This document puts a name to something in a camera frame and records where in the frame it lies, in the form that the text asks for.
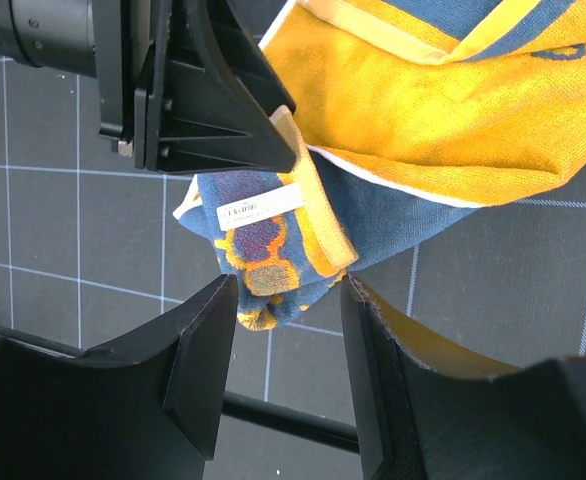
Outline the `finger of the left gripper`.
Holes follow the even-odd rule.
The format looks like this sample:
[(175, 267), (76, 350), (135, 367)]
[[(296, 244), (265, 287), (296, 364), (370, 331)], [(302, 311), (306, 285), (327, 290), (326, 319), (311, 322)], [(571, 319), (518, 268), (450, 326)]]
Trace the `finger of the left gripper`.
[(202, 66), (233, 99), (267, 117), (296, 109), (233, 1), (189, 1), (187, 24)]
[(270, 117), (233, 99), (202, 66), (187, 31), (169, 32), (163, 67), (158, 168), (284, 173), (295, 153)]

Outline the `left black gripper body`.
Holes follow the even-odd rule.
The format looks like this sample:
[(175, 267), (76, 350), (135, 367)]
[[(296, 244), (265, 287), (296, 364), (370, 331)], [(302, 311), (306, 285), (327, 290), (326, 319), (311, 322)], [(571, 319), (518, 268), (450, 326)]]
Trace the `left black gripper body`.
[(93, 1), (91, 7), (99, 133), (136, 168), (156, 170), (173, 3)]

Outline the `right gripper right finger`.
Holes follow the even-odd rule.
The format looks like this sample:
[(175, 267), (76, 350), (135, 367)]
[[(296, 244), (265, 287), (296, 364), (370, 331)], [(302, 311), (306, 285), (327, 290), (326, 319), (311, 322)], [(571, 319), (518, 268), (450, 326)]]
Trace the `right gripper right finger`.
[(586, 479), (586, 357), (495, 360), (351, 276), (341, 318), (365, 478)]

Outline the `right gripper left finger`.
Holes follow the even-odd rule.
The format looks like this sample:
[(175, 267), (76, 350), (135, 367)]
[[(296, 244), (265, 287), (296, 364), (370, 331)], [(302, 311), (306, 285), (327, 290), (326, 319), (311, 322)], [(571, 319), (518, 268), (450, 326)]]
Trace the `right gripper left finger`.
[(0, 479), (199, 479), (215, 452), (238, 286), (80, 350), (0, 326)]

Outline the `yellow blue patterned towel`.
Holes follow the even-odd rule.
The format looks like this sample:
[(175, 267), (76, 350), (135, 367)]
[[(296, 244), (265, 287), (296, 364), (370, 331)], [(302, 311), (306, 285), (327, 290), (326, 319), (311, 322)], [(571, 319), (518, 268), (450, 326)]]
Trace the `yellow blue patterned towel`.
[(289, 1), (260, 47), (293, 169), (196, 175), (174, 211), (247, 329), (586, 165), (586, 1)]

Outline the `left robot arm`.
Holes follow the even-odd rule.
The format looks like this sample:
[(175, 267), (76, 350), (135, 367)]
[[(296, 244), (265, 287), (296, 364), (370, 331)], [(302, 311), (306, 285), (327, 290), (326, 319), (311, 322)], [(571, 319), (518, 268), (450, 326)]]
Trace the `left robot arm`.
[(294, 101), (230, 1), (0, 0), (0, 55), (98, 83), (100, 134), (137, 168), (287, 172)]

